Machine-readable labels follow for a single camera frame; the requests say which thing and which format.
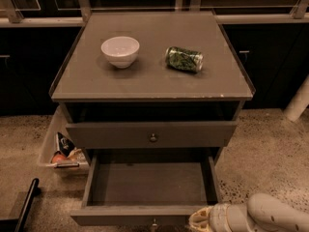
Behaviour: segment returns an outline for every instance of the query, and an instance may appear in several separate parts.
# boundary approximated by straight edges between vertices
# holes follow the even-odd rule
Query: gray tabletop
[[[101,44],[115,36],[140,43],[127,69],[110,65]],[[179,46],[201,51],[198,73],[166,66],[165,51]],[[245,80],[212,13],[93,13],[52,95],[55,102],[131,100],[251,100]]]

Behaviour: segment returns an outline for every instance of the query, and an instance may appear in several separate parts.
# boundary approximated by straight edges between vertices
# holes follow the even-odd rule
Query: plastic bin
[[[66,123],[66,118],[62,113],[60,106],[58,106],[40,148],[38,166],[53,168],[55,169],[55,172],[61,175],[87,174],[89,170],[89,164],[87,161],[79,162],[78,160],[63,160],[58,161],[57,163],[51,163],[51,159],[57,149],[56,133],[60,132],[62,135],[70,139],[66,130]]]

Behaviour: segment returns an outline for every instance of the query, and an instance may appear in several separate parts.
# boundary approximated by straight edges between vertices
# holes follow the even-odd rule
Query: drawer knob
[[[152,143],[157,142],[157,135],[156,135],[155,133],[152,133],[152,134],[151,134],[151,137],[149,138],[149,140],[150,140]]]

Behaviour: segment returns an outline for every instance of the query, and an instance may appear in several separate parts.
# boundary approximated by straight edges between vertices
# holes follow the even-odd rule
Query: black cabinet
[[[244,108],[284,108],[309,73],[309,24],[225,25],[256,94]]]
[[[52,114],[48,95],[80,28],[0,29],[0,115]]]

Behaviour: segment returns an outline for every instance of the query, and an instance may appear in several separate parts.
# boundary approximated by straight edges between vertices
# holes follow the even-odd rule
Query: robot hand
[[[203,208],[190,217],[189,225],[197,232],[309,232],[309,214],[257,193],[246,205]]]

